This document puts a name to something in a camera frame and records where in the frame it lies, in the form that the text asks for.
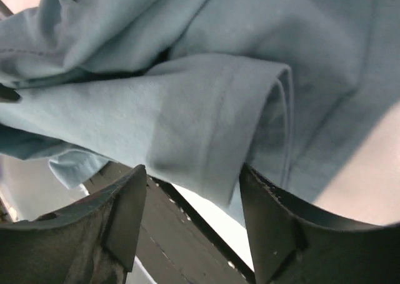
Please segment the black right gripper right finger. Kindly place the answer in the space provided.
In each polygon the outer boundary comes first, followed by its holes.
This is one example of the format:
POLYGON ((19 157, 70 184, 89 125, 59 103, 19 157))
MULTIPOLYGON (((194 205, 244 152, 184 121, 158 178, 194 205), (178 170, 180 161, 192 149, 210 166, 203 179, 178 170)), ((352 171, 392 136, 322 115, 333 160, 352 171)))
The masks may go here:
POLYGON ((250 166, 239 176, 257 283, 398 283, 399 225, 318 208, 250 166))

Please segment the blue grey t shirt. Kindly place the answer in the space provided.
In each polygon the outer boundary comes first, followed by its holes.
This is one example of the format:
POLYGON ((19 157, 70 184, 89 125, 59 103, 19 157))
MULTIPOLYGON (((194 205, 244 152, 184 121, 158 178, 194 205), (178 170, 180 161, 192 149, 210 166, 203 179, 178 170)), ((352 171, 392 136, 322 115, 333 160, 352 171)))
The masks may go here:
POLYGON ((41 0, 1 22, 1 153, 67 187, 110 161, 243 220, 247 164, 399 221, 399 0, 41 0))

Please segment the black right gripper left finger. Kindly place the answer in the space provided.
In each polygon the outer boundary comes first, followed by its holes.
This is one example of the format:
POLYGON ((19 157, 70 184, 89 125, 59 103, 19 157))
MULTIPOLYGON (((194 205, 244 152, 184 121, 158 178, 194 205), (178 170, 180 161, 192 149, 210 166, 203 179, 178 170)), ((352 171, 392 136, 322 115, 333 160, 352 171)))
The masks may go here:
POLYGON ((34 221, 1 225, 1 283, 125 283, 146 200, 143 165, 34 221))

